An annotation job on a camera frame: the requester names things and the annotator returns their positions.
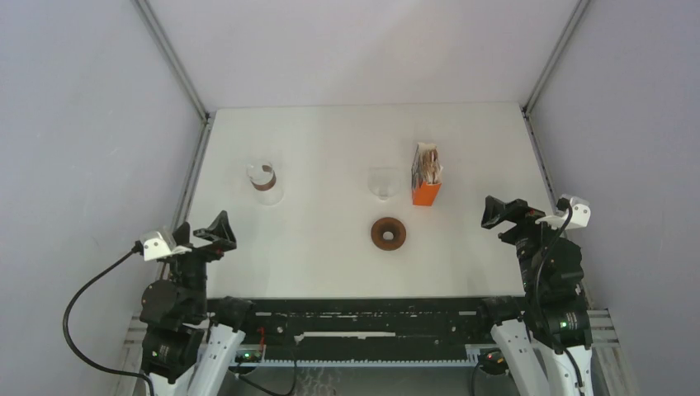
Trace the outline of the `glass carafe with wooden collar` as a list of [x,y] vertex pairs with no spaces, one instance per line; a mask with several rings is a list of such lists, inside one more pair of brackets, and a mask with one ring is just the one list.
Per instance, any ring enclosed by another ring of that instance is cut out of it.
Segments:
[[259,204],[274,206],[282,201],[284,190],[270,161],[253,160],[246,164],[245,169],[253,187],[253,197]]

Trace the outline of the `left aluminium frame post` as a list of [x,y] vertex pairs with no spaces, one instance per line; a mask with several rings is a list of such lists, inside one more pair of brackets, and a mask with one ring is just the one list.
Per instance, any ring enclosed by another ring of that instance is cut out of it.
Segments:
[[168,108],[170,110],[168,118],[180,121],[177,136],[182,141],[183,152],[176,160],[180,189],[171,222],[175,227],[186,221],[191,211],[204,153],[210,138],[212,115],[206,109],[154,3],[133,1],[132,4],[160,59],[164,62],[168,71],[168,82],[173,86],[174,98],[173,104]]

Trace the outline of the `clear glass ribbed dripper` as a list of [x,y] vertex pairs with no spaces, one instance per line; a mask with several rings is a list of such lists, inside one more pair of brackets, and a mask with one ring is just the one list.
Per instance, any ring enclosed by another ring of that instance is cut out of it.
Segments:
[[368,171],[367,186],[379,200],[389,200],[400,191],[400,170],[395,167],[372,167]]

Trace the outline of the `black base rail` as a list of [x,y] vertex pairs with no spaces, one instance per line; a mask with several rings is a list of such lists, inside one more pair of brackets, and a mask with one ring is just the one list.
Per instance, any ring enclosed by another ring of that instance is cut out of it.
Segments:
[[254,299],[245,344],[266,361],[299,363],[463,361],[494,341],[479,297]]

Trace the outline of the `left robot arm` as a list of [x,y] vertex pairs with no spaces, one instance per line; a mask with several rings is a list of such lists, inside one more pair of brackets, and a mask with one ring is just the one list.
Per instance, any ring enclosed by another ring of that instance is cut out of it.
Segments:
[[236,247],[224,210],[206,228],[183,223],[173,232],[140,237],[143,259],[170,268],[168,278],[148,285],[141,297],[140,322],[146,326],[141,370],[149,394],[218,394],[241,344],[257,336],[251,301],[224,297],[215,312],[208,309],[207,266]]

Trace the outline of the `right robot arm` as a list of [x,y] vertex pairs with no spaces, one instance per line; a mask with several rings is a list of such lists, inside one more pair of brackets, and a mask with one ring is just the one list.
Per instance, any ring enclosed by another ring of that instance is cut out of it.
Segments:
[[515,248],[525,295],[489,297],[477,311],[477,332],[496,347],[479,357],[486,374],[509,374],[521,395],[593,394],[592,330],[582,289],[579,245],[565,232],[589,225],[592,210],[577,196],[563,195],[553,214],[525,200],[485,198],[480,225]]

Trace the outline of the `orange coffee filter box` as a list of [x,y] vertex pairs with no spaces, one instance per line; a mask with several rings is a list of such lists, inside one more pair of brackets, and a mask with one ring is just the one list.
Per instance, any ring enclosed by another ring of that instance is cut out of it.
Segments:
[[413,205],[433,205],[442,186],[442,170],[437,145],[418,142],[411,167]]

